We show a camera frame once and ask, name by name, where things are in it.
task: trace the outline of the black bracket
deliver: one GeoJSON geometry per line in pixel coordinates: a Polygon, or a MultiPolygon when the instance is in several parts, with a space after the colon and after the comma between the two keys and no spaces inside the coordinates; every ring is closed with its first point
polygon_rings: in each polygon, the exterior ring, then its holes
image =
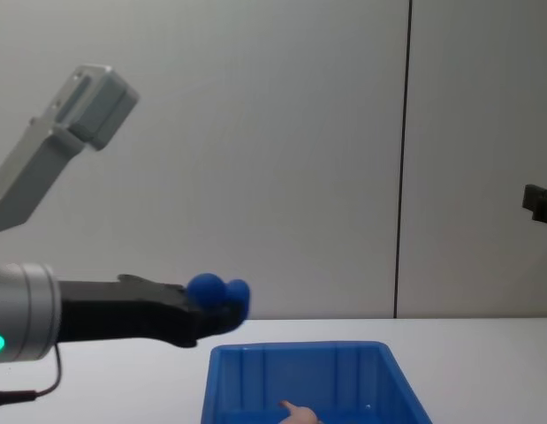
{"type": "Polygon", "coordinates": [[[547,189],[528,184],[524,188],[522,207],[532,212],[532,219],[547,223],[547,189]]]}

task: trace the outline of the silver cylinder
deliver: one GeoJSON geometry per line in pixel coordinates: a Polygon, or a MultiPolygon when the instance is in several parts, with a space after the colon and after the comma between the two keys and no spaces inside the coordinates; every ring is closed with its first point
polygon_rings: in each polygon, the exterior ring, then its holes
{"type": "Polygon", "coordinates": [[[43,358],[60,322],[59,285],[48,267],[0,265],[0,362],[43,358]]]}

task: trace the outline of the blue plastic bin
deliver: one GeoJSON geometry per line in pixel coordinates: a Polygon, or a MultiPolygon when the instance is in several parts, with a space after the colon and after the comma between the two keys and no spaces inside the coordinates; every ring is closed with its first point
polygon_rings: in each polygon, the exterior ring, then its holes
{"type": "Polygon", "coordinates": [[[202,424],[278,424],[286,399],[325,424],[429,424],[386,344],[239,344],[212,351],[202,424]]]}

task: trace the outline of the black cable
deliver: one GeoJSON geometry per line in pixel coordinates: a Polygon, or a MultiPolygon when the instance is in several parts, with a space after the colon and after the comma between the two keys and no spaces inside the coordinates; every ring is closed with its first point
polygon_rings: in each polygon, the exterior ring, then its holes
{"type": "Polygon", "coordinates": [[[61,361],[61,352],[59,351],[58,344],[55,345],[55,362],[57,364],[57,378],[55,379],[55,382],[51,385],[51,387],[47,388],[46,390],[38,391],[36,393],[38,398],[49,395],[57,387],[59,387],[59,384],[61,384],[61,379],[63,378],[63,362],[61,361]]]}
{"type": "Polygon", "coordinates": [[[1,405],[10,405],[10,404],[20,404],[23,402],[33,402],[37,398],[42,396],[49,395],[53,392],[59,384],[63,377],[63,362],[61,361],[61,352],[59,351],[59,346],[55,344],[55,357],[57,364],[57,378],[55,382],[45,390],[16,390],[16,391],[0,391],[0,406],[1,405]]]}

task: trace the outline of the table surface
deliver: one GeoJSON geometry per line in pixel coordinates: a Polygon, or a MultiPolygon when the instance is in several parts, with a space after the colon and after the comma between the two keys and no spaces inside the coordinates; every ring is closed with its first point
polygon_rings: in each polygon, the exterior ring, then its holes
{"type": "MultiPolygon", "coordinates": [[[[63,344],[60,388],[0,407],[0,423],[199,423],[214,346],[315,340],[389,345],[435,423],[547,423],[547,319],[250,321],[190,350],[151,340],[63,344]]],[[[0,390],[40,390],[54,376],[52,353],[1,364],[0,390]]]]}

